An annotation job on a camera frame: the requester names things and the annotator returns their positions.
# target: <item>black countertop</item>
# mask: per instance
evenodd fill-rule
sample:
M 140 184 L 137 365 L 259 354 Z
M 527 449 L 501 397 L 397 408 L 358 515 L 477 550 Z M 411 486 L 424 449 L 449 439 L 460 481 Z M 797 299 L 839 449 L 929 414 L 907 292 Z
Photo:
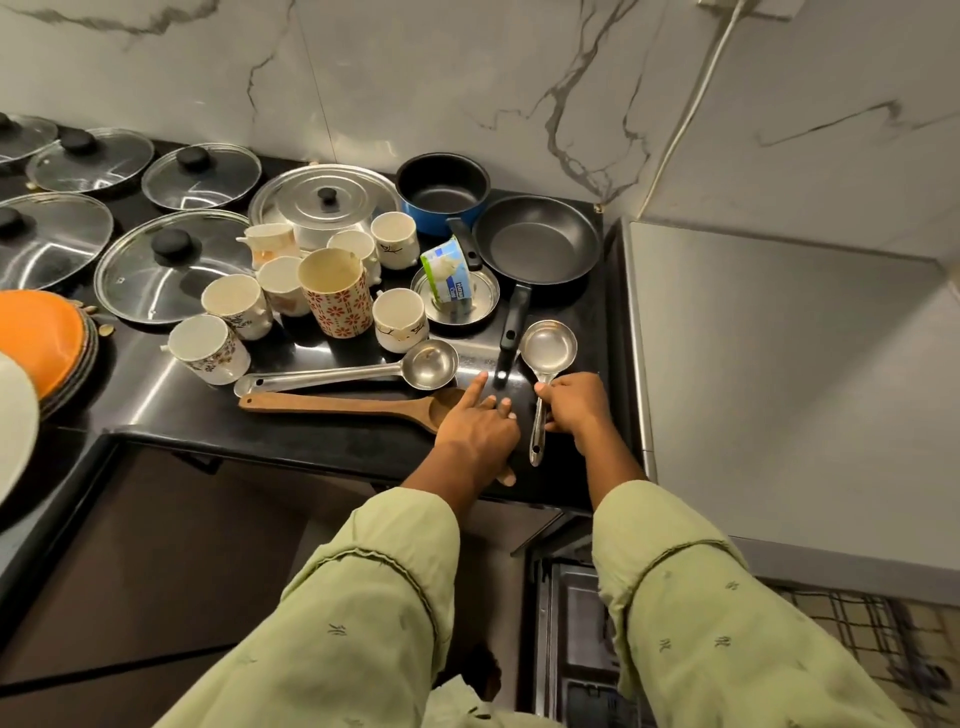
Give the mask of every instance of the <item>black countertop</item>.
M 157 143 L 157 152 L 163 154 L 176 146 Z M 300 162 L 263 158 L 263 179 L 299 165 Z M 21 176 L 0 178 L 0 199 L 27 191 Z M 506 194 L 496 190 L 492 198 Z M 104 201 L 116 220 L 114 239 L 162 214 L 140 194 L 138 182 Z M 245 213 L 247 201 L 233 208 Z M 593 205 L 568 202 L 585 213 L 599 234 L 602 217 Z M 425 250 L 438 243 L 426 237 L 421 240 Z M 601 263 L 578 281 L 537 289 L 527 316 L 528 325 L 540 319 L 558 319 L 567 324 L 579 342 L 571 371 L 598 372 L 605 380 L 609 371 L 610 305 L 606 267 Z M 385 270 L 382 286 L 405 286 L 414 270 Z M 96 304 L 91 278 L 92 267 L 58 292 Z M 532 384 L 536 378 L 519 361 L 498 362 L 506 302 L 513 290 L 511 281 L 502 279 L 500 283 L 501 305 L 479 328 L 444 329 L 431 323 L 431 335 L 448 339 L 460 353 L 460 386 L 466 386 L 478 371 L 509 369 L 505 378 L 491 377 L 488 393 L 493 391 L 514 401 L 523 433 L 510 460 L 517 483 L 513 488 L 494 483 L 483 497 L 587 512 L 584 461 L 569 437 L 548 435 L 541 466 L 534 469 L 528 462 L 536 406 Z M 432 446 L 431 435 L 402 421 L 243 412 L 231 387 L 204 384 L 160 350 L 169 328 L 135 328 L 107 313 L 98 313 L 96 319 L 101 324 L 113 324 L 116 331 L 110 338 L 101 339 L 94 375 L 73 401 L 42 426 L 35 462 L 8 501 L 0 504 L 0 600 L 17 575 L 35 557 L 50 550 L 49 540 L 60 532 L 70 514 L 78 512 L 78 503 L 90 491 L 91 478 L 118 446 L 148 444 L 354 477 L 376 486 L 397 485 Z M 372 329 L 355 339 L 332 341 L 323 336 L 313 317 L 284 319 L 282 326 L 275 325 L 267 337 L 248 343 L 248 348 L 252 371 L 325 369 L 399 358 L 380 349 Z M 325 387 L 324 393 L 396 399 L 419 395 L 400 380 Z

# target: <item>ceramic mug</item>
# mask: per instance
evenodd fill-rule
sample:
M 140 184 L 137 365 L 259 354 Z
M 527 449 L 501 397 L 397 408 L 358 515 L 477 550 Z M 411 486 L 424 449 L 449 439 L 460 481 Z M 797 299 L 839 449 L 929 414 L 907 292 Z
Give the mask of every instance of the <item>ceramic mug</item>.
M 250 354 L 227 322 L 202 313 L 177 324 L 160 347 L 207 384 L 230 384 L 247 373 Z
M 420 260 L 417 223 L 405 212 L 384 212 L 373 219 L 370 232 L 380 249 L 384 268 L 401 271 Z
M 251 276 L 234 273 L 210 283 L 200 296 L 204 310 L 230 324 L 246 341 L 262 339 L 274 324 L 274 312 Z
M 300 261 L 300 288 L 327 336 L 349 339 L 373 323 L 367 271 L 360 258 L 342 248 L 321 248 Z
M 246 243 L 253 254 L 253 269 L 260 270 L 271 260 L 289 255 L 300 257 L 300 248 L 294 238 L 294 227 L 289 223 L 264 223 L 252 225 L 243 231 L 244 236 L 238 237 L 241 243 Z
M 305 316 L 310 313 L 310 303 L 297 280 L 299 266 L 299 256 L 285 255 L 264 263 L 256 273 L 256 281 L 267 295 L 267 303 L 284 316 Z
M 430 333 L 423 299 L 409 288 L 377 292 L 373 302 L 373 325 L 376 326 L 377 342 L 393 353 L 406 353 Z
M 380 256 L 377 254 L 376 244 L 368 232 L 340 231 L 330 237 L 327 248 L 340 248 L 350 251 L 363 260 L 363 267 L 367 269 L 367 285 L 380 284 Z

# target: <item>electrical cable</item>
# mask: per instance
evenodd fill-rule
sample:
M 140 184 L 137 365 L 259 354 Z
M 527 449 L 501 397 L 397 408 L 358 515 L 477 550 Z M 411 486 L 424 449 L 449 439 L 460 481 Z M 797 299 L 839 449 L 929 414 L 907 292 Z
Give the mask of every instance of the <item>electrical cable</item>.
M 647 206 L 650 204 L 650 200 L 654 196 L 654 191 L 657 189 L 657 183 L 660 181 L 660 177 L 663 174 L 663 170 L 666 168 L 667 162 L 669 162 L 670 158 L 673 157 L 673 153 L 677 149 L 677 145 L 680 144 L 680 140 L 683 138 L 687 128 L 690 126 L 690 122 L 693 121 L 694 114 L 696 114 L 697 109 L 700 107 L 700 102 L 704 100 L 704 96 L 707 94 L 707 86 L 710 85 L 710 80 L 713 78 L 713 71 L 716 69 L 717 62 L 720 61 L 720 54 L 723 53 L 723 49 L 727 45 L 727 41 L 730 39 L 730 36 L 733 33 L 733 26 L 736 25 L 736 22 L 740 19 L 740 15 L 743 13 L 744 8 L 749 2 L 750 0 L 737 0 L 736 6 L 733 8 L 733 12 L 731 13 L 730 20 L 727 22 L 727 28 L 724 30 L 723 35 L 720 36 L 720 41 L 717 43 L 717 47 L 713 49 L 713 56 L 710 57 L 710 62 L 707 65 L 707 71 L 704 73 L 704 78 L 697 87 L 697 92 L 694 95 L 693 101 L 686 112 L 686 116 L 684 117 L 684 120 L 681 122 L 680 126 L 677 127 L 677 130 L 674 132 L 673 137 L 670 139 L 670 143 L 667 145 L 666 152 L 663 154 L 663 159 L 660 160 L 660 165 L 657 167 L 656 174 L 654 174 L 654 180 L 650 183 L 650 189 L 647 190 L 647 196 L 643 200 L 643 205 L 640 206 L 640 213 L 636 217 L 637 220 L 643 219 L 643 213 L 646 212 Z

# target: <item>light green sleeve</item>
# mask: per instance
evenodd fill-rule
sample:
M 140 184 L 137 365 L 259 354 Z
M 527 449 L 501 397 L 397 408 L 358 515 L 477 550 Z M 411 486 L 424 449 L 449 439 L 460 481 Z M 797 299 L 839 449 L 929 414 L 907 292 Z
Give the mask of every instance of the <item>light green sleeve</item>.
M 659 486 L 631 481 L 604 498 L 593 561 L 619 689 L 642 685 L 660 728 L 912 725 L 843 645 Z
M 371 498 L 157 725 L 419 726 L 449 647 L 459 551 L 441 498 Z

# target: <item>steel ladle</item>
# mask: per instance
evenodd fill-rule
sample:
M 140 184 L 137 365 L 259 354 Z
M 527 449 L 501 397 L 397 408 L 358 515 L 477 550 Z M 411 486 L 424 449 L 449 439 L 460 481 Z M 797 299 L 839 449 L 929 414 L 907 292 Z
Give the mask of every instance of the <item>steel ladle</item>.
M 577 337 L 559 321 L 537 321 L 520 339 L 520 356 L 537 375 L 537 381 L 549 384 L 577 358 Z M 537 397 L 537 415 L 530 435 L 530 464 L 538 466 L 546 447 L 546 405 Z
M 414 389 L 427 392 L 446 386 L 457 375 L 458 366 L 460 357 L 451 344 L 440 339 L 426 339 L 392 364 L 243 375 L 233 385 L 233 394 L 245 397 L 255 392 L 286 392 L 320 384 L 376 379 L 382 376 L 401 376 Z

